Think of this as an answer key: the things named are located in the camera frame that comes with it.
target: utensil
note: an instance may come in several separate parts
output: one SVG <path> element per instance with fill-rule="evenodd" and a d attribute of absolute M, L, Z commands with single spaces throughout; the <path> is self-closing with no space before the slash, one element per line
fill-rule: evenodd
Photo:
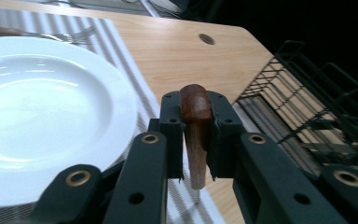
<path fill-rule="evenodd" d="M 95 33 L 95 29 L 92 26 L 75 34 L 37 34 L 37 33 L 24 32 L 18 29 L 0 27 L 0 36 L 32 36 L 32 37 L 57 40 L 69 44 L 87 44 L 89 37 L 94 35 L 94 33 Z"/>
<path fill-rule="evenodd" d="M 104 171 L 136 121 L 131 84 L 103 58 L 62 42 L 0 37 L 0 207 L 36 202 L 67 167 Z"/>

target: fork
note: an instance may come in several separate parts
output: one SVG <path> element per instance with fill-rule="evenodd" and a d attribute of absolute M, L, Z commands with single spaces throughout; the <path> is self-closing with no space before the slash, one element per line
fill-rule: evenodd
<path fill-rule="evenodd" d="M 69 44 L 88 44 L 90 36 L 94 35 L 94 27 L 89 27 L 75 34 L 37 34 L 24 32 L 18 29 L 0 27 L 0 36 L 33 36 L 46 39 L 52 39 Z"/>

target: dish rack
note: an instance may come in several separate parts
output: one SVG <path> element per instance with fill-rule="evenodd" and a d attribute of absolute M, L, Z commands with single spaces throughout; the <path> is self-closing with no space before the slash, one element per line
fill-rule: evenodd
<path fill-rule="evenodd" d="M 358 82 L 333 63 L 319 69 L 304 46 L 286 41 L 234 105 L 309 175 L 358 170 Z"/>

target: table surface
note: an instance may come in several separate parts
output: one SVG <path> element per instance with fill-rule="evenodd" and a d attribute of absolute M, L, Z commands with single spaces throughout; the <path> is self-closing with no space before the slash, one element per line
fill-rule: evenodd
<path fill-rule="evenodd" d="M 233 102 L 272 56 L 240 27 L 12 0 L 0 0 L 0 8 L 112 20 L 159 102 L 163 94 L 192 83 Z M 211 37 L 214 44 L 203 42 L 201 34 Z M 231 185 L 228 179 L 207 181 L 226 222 L 242 223 Z"/>

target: gray striped placemat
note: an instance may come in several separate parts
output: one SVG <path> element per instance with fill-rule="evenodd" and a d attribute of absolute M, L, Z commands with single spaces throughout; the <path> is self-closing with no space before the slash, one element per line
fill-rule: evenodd
<path fill-rule="evenodd" d="M 91 25 L 96 28 L 96 34 L 90 39 L 92 44 L 81 47 L 105 58 L 130 82 L 139 96 L 136 134 L 145 132 L 148 121 L 158 117 L 159 105 L 110 20 L 0 9 L 0 27 L 16 28 L 27 32 L 66 34 L 79 32 Z M 125 157 L 126 153 L 118 161 L 124 160 Z M 185 181 L 179 183 L 178 180 L 169 180 L 167 223 L 224 223 L 206 189 L 200 191 L 200 202 L 195 203 L 197 192 L 190 188 L 186 167 L 187 162 L 184 160 Z M 33 208 L 33 203 L 2 207 L 0 223 L 24 218 Z"/>

